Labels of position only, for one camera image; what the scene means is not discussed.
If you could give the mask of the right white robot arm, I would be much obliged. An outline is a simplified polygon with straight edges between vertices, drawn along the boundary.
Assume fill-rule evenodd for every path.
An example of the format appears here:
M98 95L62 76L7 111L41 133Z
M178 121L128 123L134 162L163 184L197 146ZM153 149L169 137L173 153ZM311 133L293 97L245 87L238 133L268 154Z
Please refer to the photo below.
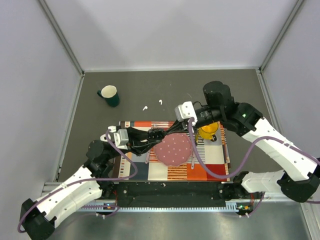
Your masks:
M280 134L270 122L249 103L236 102L230 87L220 81L204 85L206 105L195 109L190 101L175 108L177 120L166 131L173 134L220 122L223 127L251 143L248 152L234 173L219 175L205 166L199 154L196 158L205 171L217 179L233 178L233 192L239 198L250 193L284 194L289 199L307 202L320 186L320 162L296 147ZM282 167L275 172L241 171L254 147L260 148Z

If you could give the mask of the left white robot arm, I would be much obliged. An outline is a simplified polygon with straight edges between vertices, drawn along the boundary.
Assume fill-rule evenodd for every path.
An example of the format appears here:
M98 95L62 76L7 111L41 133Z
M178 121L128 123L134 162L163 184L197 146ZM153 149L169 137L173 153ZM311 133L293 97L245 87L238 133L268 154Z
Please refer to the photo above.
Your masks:
M46 240L70 215L89 202L109 198L114 191L112 182L132 179L138 174L137 165L127 153L140 156L166 136L162 128L148 131L134 127L110 126L98 140L93 140L86 153L86 162L66 181L51 192L36 199L27 199L21 205L19 233L27 233L32 240ZM112 159L122 156L130 163L133 172L118 178L110 178Z

